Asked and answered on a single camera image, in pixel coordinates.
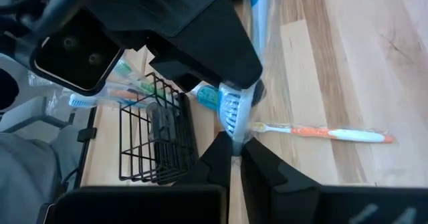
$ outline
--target wood grain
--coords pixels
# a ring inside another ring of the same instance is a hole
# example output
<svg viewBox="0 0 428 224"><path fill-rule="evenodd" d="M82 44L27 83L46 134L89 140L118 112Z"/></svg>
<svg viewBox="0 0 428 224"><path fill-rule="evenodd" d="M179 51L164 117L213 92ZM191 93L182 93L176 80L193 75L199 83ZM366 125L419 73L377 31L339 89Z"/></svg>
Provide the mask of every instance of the wood grain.
<svg viewBox="0 0 428 224"><path fill-rule="evenodd" d="M324 184L427 187L428 1L270 0L270 5L262 76L267 93L252 120L387 130L397 141L363 144L271 132L256 137ZM238 5L237 13L250 29L249 6ZM148 52L129 54L134 63L153 58ZM203 154L221 127L216 113L190 98ZM88 153L85 185L135 184L118 181L115 124L111 110L98 111L100 132ZM230 223L248 223L239 165L233 159Z"/></svg>

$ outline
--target black wire basket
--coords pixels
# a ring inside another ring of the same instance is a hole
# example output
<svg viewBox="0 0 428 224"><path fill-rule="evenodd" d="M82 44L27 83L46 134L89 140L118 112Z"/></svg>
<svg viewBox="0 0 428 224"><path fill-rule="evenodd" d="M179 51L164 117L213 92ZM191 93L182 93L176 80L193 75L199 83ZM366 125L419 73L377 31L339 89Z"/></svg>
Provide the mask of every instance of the black wire basket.
<svg viewBox="0 0 428 224"><path fill-rule="evenodd" d="M196 163L195 133L188 97L155 73L146 77L154 93L120 107L119 179L165 185Z"/></svg>

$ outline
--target plastic packaging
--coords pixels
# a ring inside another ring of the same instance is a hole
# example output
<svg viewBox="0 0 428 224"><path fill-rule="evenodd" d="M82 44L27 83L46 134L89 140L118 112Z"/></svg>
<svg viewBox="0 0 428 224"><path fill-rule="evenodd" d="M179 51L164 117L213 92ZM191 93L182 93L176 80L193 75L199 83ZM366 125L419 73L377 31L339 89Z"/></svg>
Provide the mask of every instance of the plastic packaging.
<svg viewBox="0 0 428 224"><path fill-rule="evenodd" d="M59 120L67 121L74 108L68 106L71 90L66 88L52 88L45 93L47 97L46 114L55 116Z"/></svg>
<svg viewBox="0 0 428 224"><path fill-rule="evenodd" d="M293 121L291 118L291 108L288 108L288 106L291 106L291 101L281 49L281 26L286 23L284 22L285 19L295 16L290 16L287 10L292 9L292 6L284 7L284 1L285 0L265 0L262 4L267 11L264 11L265 15L260 21L261 24L265 24L265 28L260 32L264 33L264 44L260 45L263 47L263 50L258 52L258 54L263 64L263 72L260 80L264 83L265 90L263 94L266 94L267 97L253 107L249 124L258 121ZM244 0L243 4L245 5L244 9L251 9L253 3L252 0ZM244 11L243 18L248 19L254 15L254 11ZM251 32L255 31L255 26L252 25Z"/></svg>
<svg viewBox="0 0 428 224"><path fill-rule="evenodd" d="M69 105L79 108L92 108L98 105L119 107L119 104L133 105L137 108L146 108L155 98L148 97L136 90L134 86L118 82L107 81L100 93L95 96L81 96L76 93L70 95Z"/></svg>
<svg viewBox="0 0 428 224"><path fill-rule="evenodd" d="M300 126L296 124L265 124L262 122L250 124L250 129L258 133L274 131L298 136L332 138L355 142L392 143L395 141L395 138L387 132L379 132L375 130L313 127Z"/></svg>
<svg viewBox="0 0 428 224"><path fill-rule="evenodd" d="M219 90L216 87L200 83L191 90L191 93L196 97L198 103L217 111Z"/></svg>
<svg viewBox="0 0 428 224"><path fill-rule="evenodd" d="M249 5L251 5L250 38L254 50L264 67L263 57L268 28L269 0L244 0L244 13ZM245 23L247 16L242 16L241 21ZM254 83L246 90L234 90L224 83L221 83L219 87L218 115L220 123L233 140L234 155L240 155L242 146L249 140L250 132L247 129L247 125L253 116L254 110L251 109L251 105L255 96L256 85L257 83Z"/></svg>
<svg viewBox="0 0 428 224"><path fill-rule="evenodd" d="M124 58L120 58L116 66L114 66L112 73L120 76L144 94L155 93L153 83ZM159 89L156 92L159 96L165 97L163 90Z"/></svg>
<svg viewBox="0 0 428 224"><path fill-rule="evenodd" d="M41 78L37 76L35 73L28 71L28 85L29 86L55 86L60 87L59 85L49 81L45 80L44 78Z"/></svg>

